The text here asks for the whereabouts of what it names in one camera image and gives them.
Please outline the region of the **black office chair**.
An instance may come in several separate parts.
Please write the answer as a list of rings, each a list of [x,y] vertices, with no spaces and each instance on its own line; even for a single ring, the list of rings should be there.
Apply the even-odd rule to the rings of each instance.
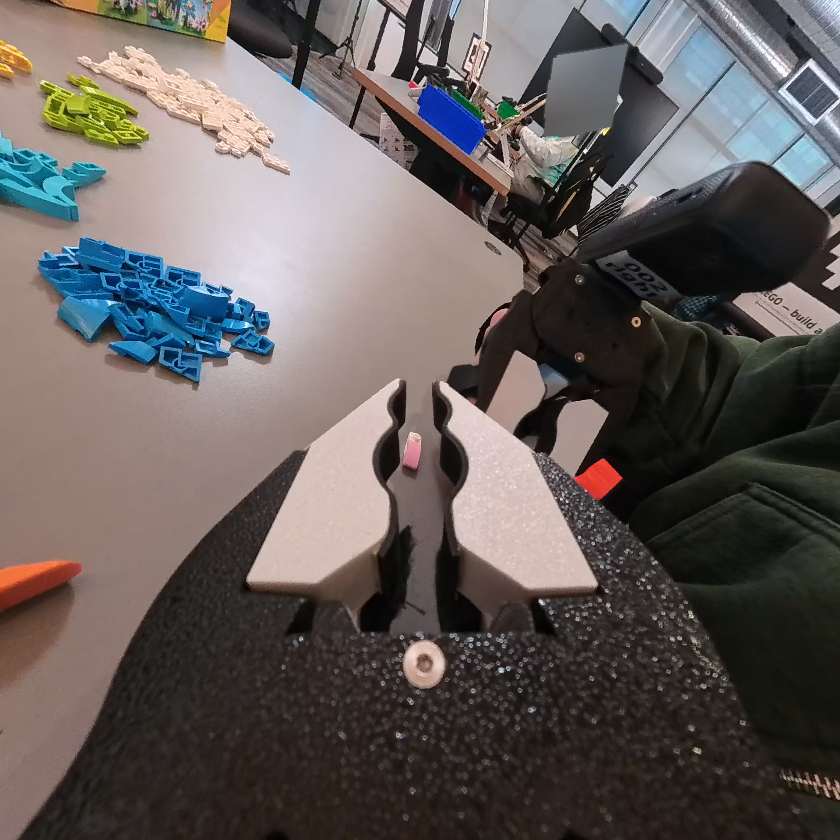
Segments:
[[[555,185],[544,191],[538,203],[525,196],[509,193],[500,211],[503,221],[489,225],[488,228],[492,233],[499,234],[504,244],[519,252],[525,274],[530,271],[531,262],[521,240],[529,227],[537,228],[542,238],[553,239],[577,225],[590,209],[595,182],[611,164],[614,156],[588,153],[581,157]]]

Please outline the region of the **person's right forearm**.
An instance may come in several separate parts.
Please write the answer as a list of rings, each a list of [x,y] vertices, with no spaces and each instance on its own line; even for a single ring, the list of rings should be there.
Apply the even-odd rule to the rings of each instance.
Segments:
[[[839,328],[754,339],[645,304],[642,389],[607,509],[648,537],[761,486],[838,521]]]

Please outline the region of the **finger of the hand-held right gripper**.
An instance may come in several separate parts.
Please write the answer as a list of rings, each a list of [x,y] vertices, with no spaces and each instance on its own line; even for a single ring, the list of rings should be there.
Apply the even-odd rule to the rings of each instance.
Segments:
[[[531,292],[520,291],[507,308],[497,312],[501,315],[498,321],[487,326],[479,349],[476,395],[476,404],[485,413],[516,352],[529,359],[535,374],[541,375],[537,362],[539,337],[532,322],[534,298]]]

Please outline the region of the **pile of lime lego bricks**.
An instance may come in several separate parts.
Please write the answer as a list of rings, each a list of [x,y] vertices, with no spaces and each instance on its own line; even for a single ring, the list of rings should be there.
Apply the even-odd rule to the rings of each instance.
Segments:
[[[45,79],[38,83],[45,95],[42,117],[50,128],[113,149],[140,146],[150,139],[150,133],[131,120],[139,114],[134,106],[88,77],[69,75],[67,81],[72,89]]]

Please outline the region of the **pile of blue lego bricks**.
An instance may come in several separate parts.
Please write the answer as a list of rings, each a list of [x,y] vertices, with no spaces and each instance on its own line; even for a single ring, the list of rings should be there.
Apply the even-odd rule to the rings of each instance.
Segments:
[[[275,349],[267,311],[157,255],[83,237],[46,251],[38,273],[61,295],[58,318],[85,341],[115,329],[111,352],[194,384],[206,360],[224,361],[231,351],[267,358]]]

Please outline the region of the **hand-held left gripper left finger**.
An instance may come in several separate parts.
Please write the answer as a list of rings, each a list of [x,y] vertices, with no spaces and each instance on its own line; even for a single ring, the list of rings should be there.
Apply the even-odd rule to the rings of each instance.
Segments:
[[[254,592],[341,602],[388,627],[404,596],[396,500],[406,382],[393,380],[308,447],[246,577]]]

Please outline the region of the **colourful lego set box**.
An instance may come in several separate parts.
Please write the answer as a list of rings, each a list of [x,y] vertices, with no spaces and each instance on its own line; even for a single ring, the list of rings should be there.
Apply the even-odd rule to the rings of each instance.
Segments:
[[[231,1],[54,1],[76,11],[119,19],[216,43],[225,42]]]

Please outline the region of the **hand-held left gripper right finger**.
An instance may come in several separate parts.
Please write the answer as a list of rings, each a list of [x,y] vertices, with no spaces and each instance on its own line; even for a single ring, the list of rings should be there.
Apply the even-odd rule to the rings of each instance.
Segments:
[[[488,629],[507,604],[599,592],[532,450],[444,381],[433,406],[453,484],[436,564],[441,629]]]

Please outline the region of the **black and white sign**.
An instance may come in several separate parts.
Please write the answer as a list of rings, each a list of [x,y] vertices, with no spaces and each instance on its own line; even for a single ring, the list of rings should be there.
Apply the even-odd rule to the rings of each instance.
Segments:
[[[793,281],[746,292],[733,306],[770,335],[824,333],[839,323],[839,217],[821,250]]]

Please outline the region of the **large black wall screen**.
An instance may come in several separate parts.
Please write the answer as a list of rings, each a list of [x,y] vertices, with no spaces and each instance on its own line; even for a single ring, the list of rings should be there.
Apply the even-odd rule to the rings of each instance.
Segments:
[[[528,101],[546,92],[553,60],[561,54],[625,44],[627,39],[611,24],[593,25],[573,10],[521,95]],[[602,173],[609,186],[621,183],[639,155],[677,113],[677,105],[659,88],[663,73],[635,45],[628,47],[618,107],[610,131],[593,146],[608,158]]]

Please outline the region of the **orange lego brick separator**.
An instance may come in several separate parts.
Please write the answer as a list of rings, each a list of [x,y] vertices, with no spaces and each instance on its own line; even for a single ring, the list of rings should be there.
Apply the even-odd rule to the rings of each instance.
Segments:
[[[1,569],[1,612],[66,584],[82,572],[79,562],[54,560]]]

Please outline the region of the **white ceiling air vent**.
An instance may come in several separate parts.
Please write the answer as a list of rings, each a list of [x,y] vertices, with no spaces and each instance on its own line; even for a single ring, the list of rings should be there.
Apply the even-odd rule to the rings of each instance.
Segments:
[[[779,88],[780,97],[810,125],[837,108],[839,87],[814,59],[808,59]]]

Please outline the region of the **blue plastic bin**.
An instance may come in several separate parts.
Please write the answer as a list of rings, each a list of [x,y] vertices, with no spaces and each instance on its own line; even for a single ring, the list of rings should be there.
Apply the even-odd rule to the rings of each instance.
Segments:
[[[417,104],[418,116],[467,156],[475,152],[487,134],[482,119],[445,88],[426,85]]]

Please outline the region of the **pile of turquoise lego bricks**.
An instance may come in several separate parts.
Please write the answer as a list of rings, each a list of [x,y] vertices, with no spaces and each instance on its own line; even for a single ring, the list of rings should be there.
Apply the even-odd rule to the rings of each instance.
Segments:
[[[100,181],[107,174],[89,162],[74,162],[60,169],[46,153],[17,148],[1,136],[1,199],[3,202],[58,218],[79,220],[76,190]]]

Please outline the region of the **small red object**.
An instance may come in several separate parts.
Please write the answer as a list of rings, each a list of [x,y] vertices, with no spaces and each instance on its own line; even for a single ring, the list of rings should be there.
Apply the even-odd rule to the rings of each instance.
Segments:
[[[574,478],[575,482],[596,500],[606,498],[622,482],[623,477],[601,458]]]

